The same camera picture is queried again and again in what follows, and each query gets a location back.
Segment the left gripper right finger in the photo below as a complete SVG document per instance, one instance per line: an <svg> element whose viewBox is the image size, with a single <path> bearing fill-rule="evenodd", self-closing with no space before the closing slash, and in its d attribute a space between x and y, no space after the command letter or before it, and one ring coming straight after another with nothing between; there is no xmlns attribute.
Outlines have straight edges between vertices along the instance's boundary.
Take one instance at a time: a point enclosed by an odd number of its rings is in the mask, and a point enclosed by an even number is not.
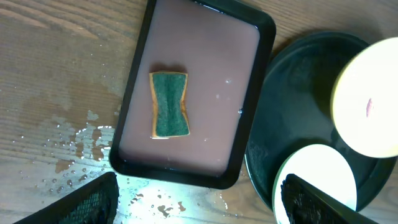
<svg viewBox="0 0 398 224"><path fill-rule="evenodd" d="M282 211L292 224L377 224L295 174L281 185Z"/></svg>

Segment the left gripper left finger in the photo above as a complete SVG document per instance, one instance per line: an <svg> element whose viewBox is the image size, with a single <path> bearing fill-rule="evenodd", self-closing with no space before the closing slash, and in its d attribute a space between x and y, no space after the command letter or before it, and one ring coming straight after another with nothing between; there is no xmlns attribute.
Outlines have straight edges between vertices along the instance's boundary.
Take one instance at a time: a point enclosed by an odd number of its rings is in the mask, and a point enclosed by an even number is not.
<svg viewBox="0 0 398 224"><path fill-rule="evenodd" d="M113 224L118 198L116 174L107 172L16 224Z"/></svg>

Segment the green and orange sponge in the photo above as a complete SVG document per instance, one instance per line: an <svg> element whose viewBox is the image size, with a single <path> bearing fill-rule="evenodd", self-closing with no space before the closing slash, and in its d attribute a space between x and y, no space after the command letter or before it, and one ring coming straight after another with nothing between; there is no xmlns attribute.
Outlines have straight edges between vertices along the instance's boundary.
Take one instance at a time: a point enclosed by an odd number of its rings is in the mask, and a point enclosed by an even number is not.
<svg viewBox="0 0 398 224"><path fill-rule="evenodd" d="M177 138L190 134L185 94L188 75L181 72L149 74L152 96L152 137Z"/></svg>

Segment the yellow plate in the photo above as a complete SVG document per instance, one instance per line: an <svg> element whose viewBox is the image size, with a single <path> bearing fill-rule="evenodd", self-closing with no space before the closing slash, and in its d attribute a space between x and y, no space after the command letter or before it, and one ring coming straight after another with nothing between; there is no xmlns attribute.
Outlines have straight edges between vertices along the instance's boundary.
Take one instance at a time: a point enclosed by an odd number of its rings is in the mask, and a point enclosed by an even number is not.
<svg viewBox="0 0 398 224"><path fill-rule="evenodd" d="M354 151L397 156L397 38L370 45L343 67L330 110L338 134Z"/></svg>

